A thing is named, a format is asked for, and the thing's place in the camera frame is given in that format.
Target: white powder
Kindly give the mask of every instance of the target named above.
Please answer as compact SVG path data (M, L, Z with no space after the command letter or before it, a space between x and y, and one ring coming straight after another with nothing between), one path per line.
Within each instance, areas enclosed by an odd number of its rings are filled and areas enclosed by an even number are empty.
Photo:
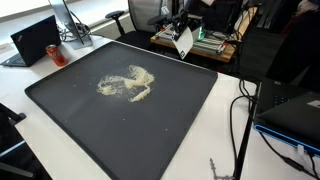
M124 87L130 91L134 87L144 86L146 87L146 89L140 92L135 97L129 99L129 101L137 102L145 98L151 92L151 88L149 85L154 81L154 76L148 73L147 70L139 66L130 65L128 70L130 72L130 78L121 76L106 76L105 78L101 79L99 84L97 85L97 92L109 96L121 94Z

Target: desk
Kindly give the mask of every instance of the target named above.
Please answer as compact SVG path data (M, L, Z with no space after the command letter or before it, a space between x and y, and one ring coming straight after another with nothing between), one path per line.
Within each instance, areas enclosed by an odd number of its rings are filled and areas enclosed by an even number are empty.
M280 154L290 157L303 166L306 166L304 160L300 157L296 148L289 146L283 142L265 136L268 142ZM311 161L308 156L303 158L310 167ZM314 157L317 172L320 172L320 158ZM260 134L251 129L246 157L243 164L241 179L245 180L314 180L314 178L299 172L281 160L267 144L263 141Z
M92 47L73 50L62 44L61 51L69 62L76 61L94 49L110 42L96 37ZM2 55L10 56L14 52ZM53 179L110 179L107 174L35 103L24 89L59 70L45 56L30 68L0 67L0 102L27 118L16 125L32 151ZM240 95L239 80L219 74L218 80L197 115L193 125L167 167L162 179L213 179L209 159L218 175L232 175L233 151L229 133L229 108ZM256 86L246 83L251 94ZM233 108L234 136L239 150L248 118L248 101L240 99Z
M257 8L250 8L248 11L248 15L243 19L242 23L240 24L239 27L239 32L244 35L249 27L249 24L252 20L252 18L254 17L254 15L257 12ZM160 39L157 39L155 36L151 37L150 40L152 43L157 44L157 45L161 45L161 46L165 46L165 47L170 47L170 48L176 48L174 46L174 44L171 41L163 41ZM226 62L229 63L231 58L233 57L234 53L235 53L236 49L234 47L232 47L231 45L227 45L225 47L225 50L222 52L222 54L218 55L215 52L208 52L208 51L204 51L201 50L199 48L191 48L189 53L193 53L199 56L203 56L203 57L207 57L210 59L215 59L218 61L222 61L222 62Z

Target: office chair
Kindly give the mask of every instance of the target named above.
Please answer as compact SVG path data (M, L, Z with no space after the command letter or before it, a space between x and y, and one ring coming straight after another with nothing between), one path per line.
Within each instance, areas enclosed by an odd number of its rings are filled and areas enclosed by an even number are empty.
M24 119L24 114L16 114L0 103L0 176L10 178L35 178L35 174L22 166L30 161L31 153L26 153L25 141L17 136L13 125Z
M128 0L131 21L136 31L124 32L119 17L124 11L114 11L105 16L116 21L121 36L116 41L145 50L151 50L150 38L166 22L167 16L161 15L163 0Z

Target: laptop screen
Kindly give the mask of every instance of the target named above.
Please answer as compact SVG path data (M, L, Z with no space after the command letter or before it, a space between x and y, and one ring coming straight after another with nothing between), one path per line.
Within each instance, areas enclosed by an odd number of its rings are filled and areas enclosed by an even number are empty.
M27 66L46 55L46 46L61 44L54 16L11 35L11 38Z

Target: black mat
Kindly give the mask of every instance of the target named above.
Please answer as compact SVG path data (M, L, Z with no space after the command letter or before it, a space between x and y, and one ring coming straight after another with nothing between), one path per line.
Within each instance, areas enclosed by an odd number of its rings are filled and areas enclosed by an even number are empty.
M145 99L97 93L103 77L126 76L129 65L155 76ZM112 42L26 94L112 179L149 180L161 178L216 79L216 72Z

